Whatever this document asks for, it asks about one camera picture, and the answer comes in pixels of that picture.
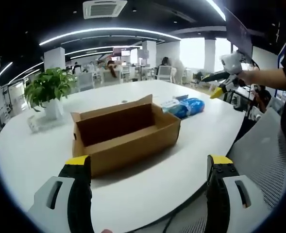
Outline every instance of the open cardboard box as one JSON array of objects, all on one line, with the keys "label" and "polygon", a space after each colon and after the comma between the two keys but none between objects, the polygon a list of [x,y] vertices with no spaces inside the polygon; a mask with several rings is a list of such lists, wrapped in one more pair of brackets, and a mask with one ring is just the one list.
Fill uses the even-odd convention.
[{"label": "open cardboard box", "polygon": [[174,145],[181,122],[153,104],[152,95],[71,115],[75,122],[73,157],[91,156],[93,178]]}]

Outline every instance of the ceiling light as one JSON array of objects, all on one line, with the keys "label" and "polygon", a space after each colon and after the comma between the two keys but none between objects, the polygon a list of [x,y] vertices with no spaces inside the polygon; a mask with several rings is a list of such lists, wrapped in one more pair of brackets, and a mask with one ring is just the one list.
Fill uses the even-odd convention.
[{"label": "ceiling light", "polygon": [[71,57],[71,59],[75,59],[75,58],[78,58],[78,57],[93,56],[93,55],[97,55],[97,54],[113,53],[113,52],[114,52],[114,51],[95,52],[95,53],[89,53],[89,54],[84,54],[84,55],[80,55],[80,56]]},{"label": "ceiling light", "polygon": [[213,2],[213,0],[206,0],[216,11],[217,13],[219,13],[219,15],[222,17],[222,19],[224,21],[226,21],[226,16],[225,14],[221,11],[221,9],[219,8],[219,6],[216,5],[215,2]]},{"label": "ceiling light", "polygon": [[20,77],[22,74],[25,74],[27,71],[29,71],[29,70],[31,70],[31,69],[33,69],[33,68],[35,68],[36,66],[39,66],[39,65],[41,65],[41,64],[44,64],[44,62],[38,63],[37,65],[35,65],[35,66],[33,66],[33,67],[31,67],[31,68],[28,68],[27,70],[23,71],[22,73],[20,73],[20,74],[17,75],[16,77],[14,77],[14,78],[9,82],[9,84],[10,84],[11,82],[13,82],[15,79],[17,79],[18,77]]},{"label": "ceiling light", "polygon": [[60,38],[63,38],[63,37],[69,36],[69,35],[75,35],[75,34],[79,34],[79,33],[88,33],[88,32],[97,32],[97,31],[133,31],[133,32],[157,34],[157,35],[173,38],[176,40],[181,40],[181,38],[173,36],[173,35],[160,33],[160,32],[154,32],[154,31],[145,30],[145,29],[137,29],[137,28],[90,28],[90,29],[85,29],[85,30],[74,31],[71,33],[66,33],[63,35],[58,35],[58,36],[53,37],[49,40],[45,40],[45,41],[41,42],[39,45],[42,46],[42,45],[45,45],[45,44],[47,44],[53,40],[57,40],[57,39],[60,39]]},{"label": "ceiling light", "polygon": [[133,46],[133,45],[104,46],[104,47],[97,47],[97,48],[90,48],[90,49],[85,49],[85,50],[77,50],[74,52],[68,52],[68,53],[65,53],[65,55],[70,55],[70,54],[78,53],[78,52],[85,52],[89,50],[100,50],[100,49],[110,49],[110,48],[140,48],[140,46]]},{"label": "ceiling light", "polygon": [[12,65],[12,63],[13,63],[13,62],[10,62],[8,65],[6,65],[6,66],[5,66],[5,68],[4,68],[4,69],[2,69],[2,70],[1,70],[1,72],[0,72],[0,76],[3,74],[3,72],[5,72],[5,71],[6,71],[6,69],[7,69],[7,68],[9,68],[9,67]]},{"label": "ceiling light", "polygon": [[28,76],[30,76],[30,75],[32,75],[32,74],[38,72],[38,71],[40,71],[40,69],[34,70],[33,72],[31,72],[31,73],[25,75],[22,79],[25,79],[26,77],[28,77]]}]

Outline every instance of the oval table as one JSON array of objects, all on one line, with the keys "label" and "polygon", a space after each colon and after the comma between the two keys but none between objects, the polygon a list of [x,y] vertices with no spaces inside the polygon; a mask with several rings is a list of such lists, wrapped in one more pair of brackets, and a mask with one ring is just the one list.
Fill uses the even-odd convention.
[{"label": "oval table", "polygon": [[24,211],[34,193],[58,176],[72,157],[74,123],[70,112],[84,112],[134,101],[153,94],[160,104],[188,94],[205,102],[204,112],[184,119],[174,147],[123,171],[92,180],[91,220],[95,232],[123,233],[167,215],[191,197],[206,181],[207,155],[226,155],[244,114],[219,99],[166,83],[123,83],[72,94],[62,100],[65,124],[32,133],[27,118],[33,110],[10,119],[0,133],[0,175],[13,201]]}]

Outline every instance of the white pillar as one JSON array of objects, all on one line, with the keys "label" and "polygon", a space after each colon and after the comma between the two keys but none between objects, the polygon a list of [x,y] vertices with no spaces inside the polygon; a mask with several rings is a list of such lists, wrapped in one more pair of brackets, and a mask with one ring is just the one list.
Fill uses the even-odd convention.
[{"label": "white pillar", "polygon": [[215,67],[215,40],[205,40],[204,70],[214,73]]},{"label": "white pillar", "polygon": [[49,68],[60,67],[65,69],[65,49],[58,47],[44,53],[45,70]]},{"label": "white pillar", "polygon": [[149,51],[149,58],[147,59],[147,64],[150,64],[151,67],[156,67],[156,55],[157,55],[157,44],[155,41],[144,41],[143,50]]}]

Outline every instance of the air conditioning vent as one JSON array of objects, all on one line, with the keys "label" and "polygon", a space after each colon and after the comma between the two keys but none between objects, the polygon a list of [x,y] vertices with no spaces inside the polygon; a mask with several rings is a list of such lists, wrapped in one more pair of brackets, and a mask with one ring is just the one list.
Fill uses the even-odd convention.
[{"label": "air conditioning vent", "polygon": [[128,1],[94,0],[83,3],[84,19],[118,17]]}]

